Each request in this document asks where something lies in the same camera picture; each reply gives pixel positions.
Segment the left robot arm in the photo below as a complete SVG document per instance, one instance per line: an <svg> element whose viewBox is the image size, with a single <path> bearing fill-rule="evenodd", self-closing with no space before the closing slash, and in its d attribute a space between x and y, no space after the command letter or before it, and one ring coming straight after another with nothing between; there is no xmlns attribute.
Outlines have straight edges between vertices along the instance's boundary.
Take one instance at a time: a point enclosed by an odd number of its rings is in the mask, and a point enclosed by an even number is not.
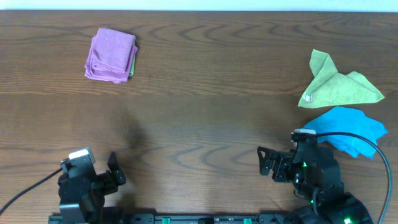
<svg viewBox="0 0 398 224"><path fill-rule="evenodd" d="M101 223L105 196L126 183L115 152L109 155L106 172L97 174L94 163L91 150L86 148L69 154L60 164L59 208L65 223Z"/></svg>

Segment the purple microfiber cloth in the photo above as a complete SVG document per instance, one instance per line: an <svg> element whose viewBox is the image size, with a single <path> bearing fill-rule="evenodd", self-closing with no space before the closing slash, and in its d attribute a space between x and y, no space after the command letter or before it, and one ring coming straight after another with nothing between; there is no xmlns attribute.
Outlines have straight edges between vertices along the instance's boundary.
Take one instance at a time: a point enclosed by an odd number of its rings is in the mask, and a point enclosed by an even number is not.
<svg viewBox="0 0 398 224"><path fill-rule="evenodd" d="M135 39L131 34L100 28L94 36L91 50L92 69L113 73L127 72Z"/></svg>

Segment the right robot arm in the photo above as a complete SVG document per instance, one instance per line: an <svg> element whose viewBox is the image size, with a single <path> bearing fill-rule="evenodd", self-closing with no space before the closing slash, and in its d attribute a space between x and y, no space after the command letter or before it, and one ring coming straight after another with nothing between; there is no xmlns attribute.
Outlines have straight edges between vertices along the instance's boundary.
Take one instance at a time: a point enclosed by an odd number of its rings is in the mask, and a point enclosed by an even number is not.
<svg viewBox="0 0 398 224"><path fill-rule="evenodd" d="M284 215L279 223L372 223L363 203L345 190L333 152L318 145L317 138L292 136L296 147L280 152L257 148L259 172L272 175L274 182L294 186L294 194L310 205Z"/></svg>

